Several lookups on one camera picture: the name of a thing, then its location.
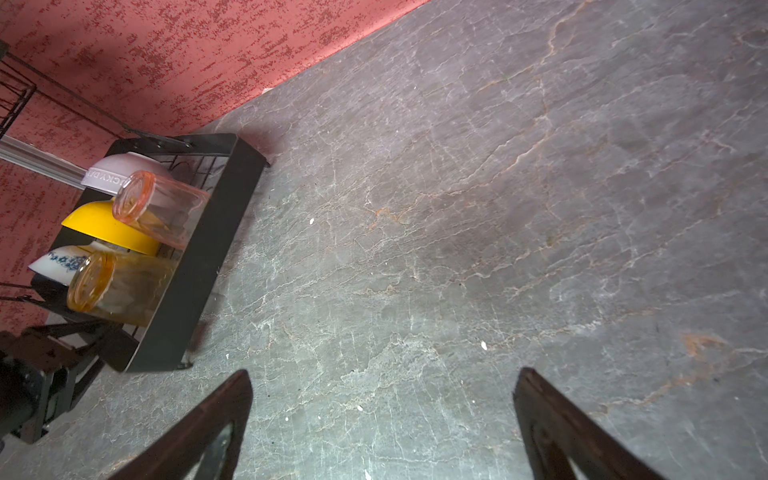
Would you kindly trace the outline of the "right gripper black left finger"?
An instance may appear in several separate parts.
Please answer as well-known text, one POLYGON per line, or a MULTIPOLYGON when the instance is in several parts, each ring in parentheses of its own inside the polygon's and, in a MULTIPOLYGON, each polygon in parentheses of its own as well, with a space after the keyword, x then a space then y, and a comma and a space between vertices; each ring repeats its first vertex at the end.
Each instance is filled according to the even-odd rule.
POLYGON ((114 479, 231 479, 253 404, 249 374, 241 369, 194 407, 114 479))

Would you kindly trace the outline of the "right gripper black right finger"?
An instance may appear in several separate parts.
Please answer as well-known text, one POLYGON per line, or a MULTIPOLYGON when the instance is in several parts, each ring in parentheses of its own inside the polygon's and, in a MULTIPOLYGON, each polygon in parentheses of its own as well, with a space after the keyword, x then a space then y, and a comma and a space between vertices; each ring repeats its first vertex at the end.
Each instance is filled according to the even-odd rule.
POLYGON ((660 479, 535 369, 520 370, 513 403, 535 479, 660 479))

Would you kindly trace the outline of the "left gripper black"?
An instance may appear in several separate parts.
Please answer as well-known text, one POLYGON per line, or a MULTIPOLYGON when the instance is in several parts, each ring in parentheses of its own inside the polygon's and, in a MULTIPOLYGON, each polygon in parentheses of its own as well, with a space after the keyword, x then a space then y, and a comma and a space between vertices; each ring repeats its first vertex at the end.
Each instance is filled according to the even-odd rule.
POLYGON ((37 326, 1 333, 1 437, 33 444, 70 412, 104 366, 121 368, 133 326, 37 326))

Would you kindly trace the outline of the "amber drinking glass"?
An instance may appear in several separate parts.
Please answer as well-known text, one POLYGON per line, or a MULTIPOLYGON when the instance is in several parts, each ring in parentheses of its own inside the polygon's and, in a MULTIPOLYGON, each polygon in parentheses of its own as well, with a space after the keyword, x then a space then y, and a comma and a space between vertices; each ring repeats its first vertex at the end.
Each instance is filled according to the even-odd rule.
POLYGON ((96 251, 75 273, 69 309, 138 327, 149 325, 175 272, 169 259, 96 251))

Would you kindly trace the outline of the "pink drinking glass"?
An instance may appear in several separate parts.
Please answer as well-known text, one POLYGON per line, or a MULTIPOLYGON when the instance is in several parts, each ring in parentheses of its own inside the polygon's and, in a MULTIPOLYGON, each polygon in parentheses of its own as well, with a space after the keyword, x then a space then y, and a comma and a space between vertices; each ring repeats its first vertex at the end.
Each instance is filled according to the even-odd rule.
POLYGON ((210 198, 191 185, 139 170, 121 185, 112 213, 152 239, 184 250, 210 198))

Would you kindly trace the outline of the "lavender white bowl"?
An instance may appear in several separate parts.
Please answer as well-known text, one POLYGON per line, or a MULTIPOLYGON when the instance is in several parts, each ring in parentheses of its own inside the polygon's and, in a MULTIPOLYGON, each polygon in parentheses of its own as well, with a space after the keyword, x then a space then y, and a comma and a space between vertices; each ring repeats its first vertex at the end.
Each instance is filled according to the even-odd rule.
POLYGON ((96 162, 86 171, 81 185, 116 196, 121 185, 137 171, 172 178, 171 172, 160 162, 139 153, 127 152, 109 155, 96 162))

